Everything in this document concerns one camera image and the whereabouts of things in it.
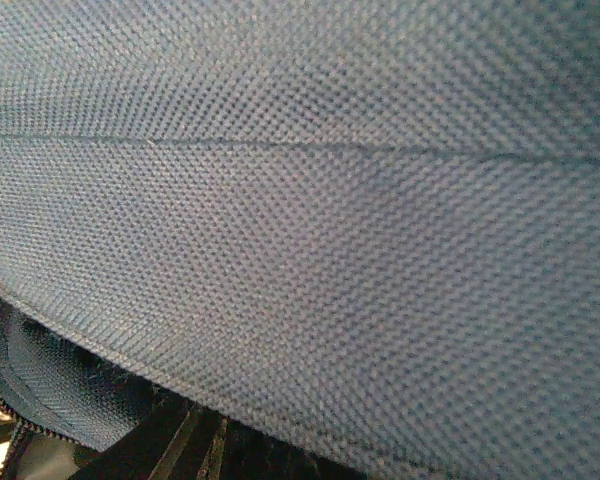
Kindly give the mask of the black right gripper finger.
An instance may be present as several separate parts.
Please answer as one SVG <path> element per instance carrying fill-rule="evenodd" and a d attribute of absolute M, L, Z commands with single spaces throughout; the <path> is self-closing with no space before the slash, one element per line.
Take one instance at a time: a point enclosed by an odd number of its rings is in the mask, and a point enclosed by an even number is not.
<path fill-rule="evenodd" d="M 164 399 L 129 434 L 79 471 L 81 479 L 194 479 L 223 417 L 180 397 Z"/>

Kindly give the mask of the navy blue student backpack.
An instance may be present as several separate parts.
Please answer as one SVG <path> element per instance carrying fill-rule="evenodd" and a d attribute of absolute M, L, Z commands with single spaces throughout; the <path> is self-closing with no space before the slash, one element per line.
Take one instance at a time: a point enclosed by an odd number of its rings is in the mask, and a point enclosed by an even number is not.
<path fill-rule="evenodd" d="M 371 475 L 600 479 L 600 1 L 0 1 L 0 388 L 85 349 Z"/>

